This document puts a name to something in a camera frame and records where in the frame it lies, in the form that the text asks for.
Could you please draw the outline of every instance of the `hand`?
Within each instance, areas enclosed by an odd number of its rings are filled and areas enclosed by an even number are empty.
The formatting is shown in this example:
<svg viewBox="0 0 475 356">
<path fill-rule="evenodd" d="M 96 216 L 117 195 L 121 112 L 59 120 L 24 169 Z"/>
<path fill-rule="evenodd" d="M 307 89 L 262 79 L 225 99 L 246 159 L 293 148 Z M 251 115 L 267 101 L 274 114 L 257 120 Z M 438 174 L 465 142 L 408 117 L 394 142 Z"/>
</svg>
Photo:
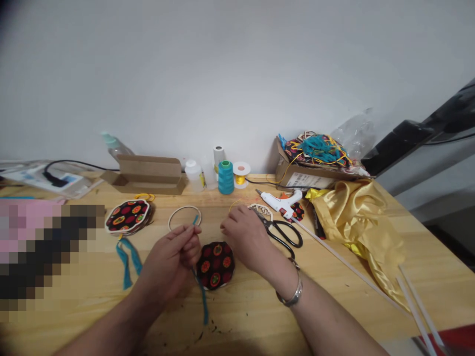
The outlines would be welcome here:
<svg viewBox="0 0 475 356">
<path fill-rule="evenodd" d="M 139 299 L 164 308 L 183 286 L 190 269 L 198 262 L 201 245 L 197 225 L 182 225 L 158 240 L 150 251 L 131 292 Z"/>
<path fill-rule="evenodd" d="M 257 214 L 241 205 L 233 208 L 221 223 L 223 234 L 237 258 L 250 270 L 266 278 L 266 270 L 271 265 L 275 247 Z"/>
</svg>

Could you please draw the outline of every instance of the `white glue gun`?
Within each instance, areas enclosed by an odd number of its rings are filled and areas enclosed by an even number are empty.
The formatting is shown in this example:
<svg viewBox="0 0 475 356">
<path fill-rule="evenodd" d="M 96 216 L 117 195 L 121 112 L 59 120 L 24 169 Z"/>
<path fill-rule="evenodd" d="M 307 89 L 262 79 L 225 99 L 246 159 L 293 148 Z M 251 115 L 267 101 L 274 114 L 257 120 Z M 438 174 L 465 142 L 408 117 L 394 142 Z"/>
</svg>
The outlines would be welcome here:
<svg viewBox="0 0 475 356">
<path fill-rule="evenodd" d="M 290 206 L 292 204 L 295 204 L 296 202 L 298 202 L 300 199 L 302 199 L 302 191 L 298 190 L 298 189 L 296 189 L 293 192 L 292 196 L 290 198 L 287 198 L 287 199 L 276 198 L 271 193 L 264 193 L 264 192 L 261 192 L 259 189 L 256 189 L 256 191 L 259 193 L 261 198 L 267 204 L 269 204 L 269 206 L 272 209 L 274 209 L 277 212 L 282 213 L 282 215 L 286 219 L 290 219 L 292 217 L 292 214 L 293 214 L 293 210 Z"/>
</svg>

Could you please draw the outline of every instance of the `scissors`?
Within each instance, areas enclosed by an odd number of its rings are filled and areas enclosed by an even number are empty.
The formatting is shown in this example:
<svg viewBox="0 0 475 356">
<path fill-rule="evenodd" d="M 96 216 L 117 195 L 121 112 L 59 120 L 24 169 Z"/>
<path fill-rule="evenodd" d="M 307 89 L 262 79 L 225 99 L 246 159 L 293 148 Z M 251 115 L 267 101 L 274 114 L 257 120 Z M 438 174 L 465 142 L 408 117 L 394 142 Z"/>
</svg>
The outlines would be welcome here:
<svg viewBox="0 0 475 356">
<path fill-rule="evenodd" d="M 262 221 L 262 223 L 264 224 L 264 226 L 266 227 L 266 231 L 267 231 L 267 234 L 273 238 L 274 240 L 280 242 L 281 244 L 284 245 L 284 247 L 290 252 L 290 256 L 292 257 L 292 259 L 295 260 L 295 253 L 293 252 L 293 250 L 291 249 L 291 247 L 289 245 L 287 245 L 285 242 L 283 242 L 281 239 L 279 239 L 277 236 L 275 236 L 273 233 L 271 233 L 269 231 L 269 228 L 271 226 L 275 227 L 276 230 L 281 234 L 281 236 L 290 244 L 292 245 L 293 247 L 295 248 L 300 248 L 302 247 L 303 245 L 303 240 L 302 240 L 302 235 L 300 234 L 300 232 L 298 232 L 298 230 L 293 227 L 291 224 L 289 224 L 288 222 L 284 222 L 284 221 L 281 221 L 281 220 L 274 220 L 273 222 L 272 221 L 269 221 L 267 220 L 260 212 L 258 212 L 257 210 L 255 209 L 252 209 L 256 214 L 257 216 L 259 217 L 259 219 Z M 282 231 L 282 229 L 279 227 L 279 225 L 285 225 L 287 227 L 290 227 L 293 232 L 295 232 L 295 234 L 297 235 L 297 239 L 298 239 L 298 243 L 295 243 L 293 242 L 291 239 L 289 239 L 289 237 Z"/>
</svg>

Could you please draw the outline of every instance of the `black scissors handle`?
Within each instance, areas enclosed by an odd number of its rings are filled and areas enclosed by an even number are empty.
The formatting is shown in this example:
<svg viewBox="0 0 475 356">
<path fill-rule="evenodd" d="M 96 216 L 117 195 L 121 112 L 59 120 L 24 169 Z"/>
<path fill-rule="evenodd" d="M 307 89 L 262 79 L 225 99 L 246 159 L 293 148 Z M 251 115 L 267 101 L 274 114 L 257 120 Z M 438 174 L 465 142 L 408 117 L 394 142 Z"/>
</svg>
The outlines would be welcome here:
<svg viewBox="0 0 475 356">
<path fill-rule="evenodd" d="M 292 224 L 289 224 L 288 222 L 284 222 L 284 221 L 281 221 L 281 220 L 274 220 L 272 222 L 272 225 L 275 226 L 275 228 L 277 229 L 278 232 L 281 233 L 281 235 L 284 237 L 285 240 L 287 240 L 287 242 L 292 245 L 293 247 L 295 248 L 300 248 L 302 247 L 303 245 L 303 240 L 302 240 L 302 235 L 300 235 L 300 232 L 298 232 L 298 230 L 292 225 Z M 295 243 L 293 242 L 286 234 L 284 234 L 284 232 L 282 231 L 282 229 L 279 227 L 279 225 L 285 225 L 289 228 L 291 228 L 293 230 L 293 232 L 295 232 L 295 235 L 297 235 L 297 239 L 298 239 L 298 243 Z"/>
<path fill-rule="evenodd" d="M 290 227 L 293 232 L 295 232 L 295 235 L 297 235 L 297 239 L 298 239 L 298 243 L 295 243 L 293 242 L 283 231 L 282 229 L 279 227 L 278 224 L 281 224 L 281 225 L 285 225 L 287 227 Z M 293 227 L 291 224 L 289 223 L 286 223 L 286 222 L 283 222 L 281 220 L 274 220 L 273 222 L 269 222 L 269 225 L 273 225 L 276 230 L 282 235 L 282 237 L 290 244 L 292 245 L 293 247 L 295 248 L 300 248 L 302 247 L 303 245 L 303 240 L 302 240 L 302 235 L 300 235 L 300 232 L 298 232 L 298 230 Z M 266 230 L 267 230 L 267 234 L 272 237 L 274 240 L 280 242 L 289 252 L 290 252 L 290 256 L 295 260 L 295 253 L 293 252 L 292 248 L 287 245 L 284 241 L 282 241 L 281 239 L 279 239 L 277 236 L 275 236 L 273 233 L 271 233 L 269 231 L 269 227 L 266 225 Z"/>
<path fill-rule="evenodd" d="M 289 245 L 287 245 L 285 242 L 283 242 L 282 240 L 280 240 L 277 236 L 275 236 L 273 233 L 271 233 L 269 231 L 269 228 L 266 226 L 266 229 L 267 229 L 267 234 L 273 238 L 274 240 L 276 240 L 277 242 L 279 242 L 280 244 L 282 244 L 289 252 L 290 252 L 290 257 L 292 257 L 293 260 L 295 260 L 295 253 L 293 252 L 293 249 L 291 249 L 291 247 Z"/>
</svg>

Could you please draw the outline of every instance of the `yellow satin fabric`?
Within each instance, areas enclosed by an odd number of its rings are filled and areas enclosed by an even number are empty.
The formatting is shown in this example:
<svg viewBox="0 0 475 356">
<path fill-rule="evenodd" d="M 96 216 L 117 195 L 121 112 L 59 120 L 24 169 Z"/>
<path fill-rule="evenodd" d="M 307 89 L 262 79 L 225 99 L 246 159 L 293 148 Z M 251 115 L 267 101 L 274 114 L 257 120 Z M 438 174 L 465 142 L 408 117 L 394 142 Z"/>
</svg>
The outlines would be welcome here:
<svg viewBox="0 0 475 356">
<path fill-rule="evenodd" d="M 409 311 L 396 281 L 404 262 L 403 241 L 384 214 L 386 201 L 370 179 L 339 181 L 324 194 L 309 191 L 327 238 L 338 241 L 368 261 L 380 287 Z"/>
</svg>

